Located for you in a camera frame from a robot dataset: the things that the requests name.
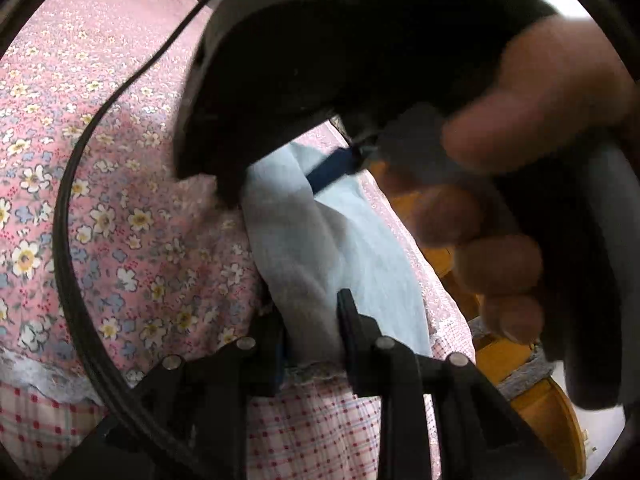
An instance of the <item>pink floral fabric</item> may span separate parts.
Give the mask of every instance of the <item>pink floral fabric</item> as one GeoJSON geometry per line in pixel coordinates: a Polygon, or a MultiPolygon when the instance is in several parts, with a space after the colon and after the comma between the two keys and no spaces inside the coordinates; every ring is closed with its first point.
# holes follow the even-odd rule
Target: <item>pink floral fabric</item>
{"type": "MultiPolygon", "coordinates": [[[[47,0],[0,60],[0,351],[6,367],[22,360],[55,370],[62,384],[84,378],[53,274],[52,209],[60,178],[92,114],[193,4],[47,0]]],[[[112,107],[74,183],[74,269],[96,330],[132,384],[163,355],[197,358],[242,335],[262,299],[241,212],[218,206],[212,178],[177,183],[170,173],[173,114],[209,12],[203,10],[112,107]]],[[[326,151],[341,138],[324,124],[300,141],[326,151]]],[[[433,269],[372,177],[363,174],[360,181],[415,270],[434,356],[456,350],[473,357],[468,327],[433,269]]],[[[426,403],[439,472],[428,397],[426,403]]],[[[16,404],[12,416],[20,416],[19,410],[16,404]]],[[[379,401],[356,399],[341,378],[290,386],[276,399],[254,399],[249,476],[372,478],[379,418],[379,401]]],[[[20,436],[20,429],[13,434],[20,436]]],[[[27,441],[37,442],[32,437],[27,441]]],[[[19,450],[25,446],[12,449],[24,464],[19,450]]],[[[39,473],[30,475],[55,468],[63,455],[50,457],[41,457],[39,473]]]]}

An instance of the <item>human hand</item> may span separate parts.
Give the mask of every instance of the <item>human hand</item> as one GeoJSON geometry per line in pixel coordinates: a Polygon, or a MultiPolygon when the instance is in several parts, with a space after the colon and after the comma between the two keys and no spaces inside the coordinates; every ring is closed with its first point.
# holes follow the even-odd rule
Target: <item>human hand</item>
{"type": "MultiPolygon", "coordinates": [[[[625,123],[622,140],[632,146],[635,103],[636,86],[598,26],[553,16],[511,40],[494,85],[447,120],[442,143],[469,171],[504,173],[571,143],[592,126],[625,123]]],[[[634,154],[627,155],[633,163],[634,154]]],[[[379,183],[387,194],[415,189],[394,168],[379,183]]],[[[529,294],[543,271],[536,241],[486,236],[479,203],[462,189],[419,190],[406,220],[412,234],[428,246],[455,247],[456,278],[484,295],[481,315],[489,329],[515,342],[536,339],[544,321],[529,294]]]]}

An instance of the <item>folded cloth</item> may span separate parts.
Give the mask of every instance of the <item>folded cloth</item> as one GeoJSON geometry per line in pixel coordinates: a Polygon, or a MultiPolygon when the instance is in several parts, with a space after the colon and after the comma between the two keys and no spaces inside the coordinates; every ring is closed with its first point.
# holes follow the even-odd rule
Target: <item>folded cloth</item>
{"type": "Polygon", "coordinates": [[[337,293],[414,352],[431,355],[420,286],[404,251],[354,177],[313,196],[323,158],[292,142],[248,170],[241,205],[254,261],[282,313],[297,366],[340,362],[337,293]]]}

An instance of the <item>silver bolt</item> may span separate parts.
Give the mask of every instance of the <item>silver bolt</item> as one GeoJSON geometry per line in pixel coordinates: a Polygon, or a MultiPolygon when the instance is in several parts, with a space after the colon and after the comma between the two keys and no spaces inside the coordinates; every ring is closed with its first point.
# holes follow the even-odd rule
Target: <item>silver bolt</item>
{"type": "Polygon", "coordinates": [[[460,352],[449,354],[449,362],[454,366],[463,367],[469,364],[469,358],[460,352]]]}
{"type": "Polygon", "coordinates": [[[175,370],[176,368],[180,368],[182,364],[182,359],[179,355],[168,355],[164,359],[162,359],[162,366],[165,370],[175,370]]]}
{"type": "Polygon", "coordinates": [[[251,350],[255,346],[255,339],[253,337],[241,337],[236,341],[236,346],[241,350],[251,350]]]}
{"type": "Polygon", "coordinates": [[[391,350],[394,346],[396,346],[396,342],[389,336],[383,335],[376,339],[376,347],[378,350],[391,350]]]}

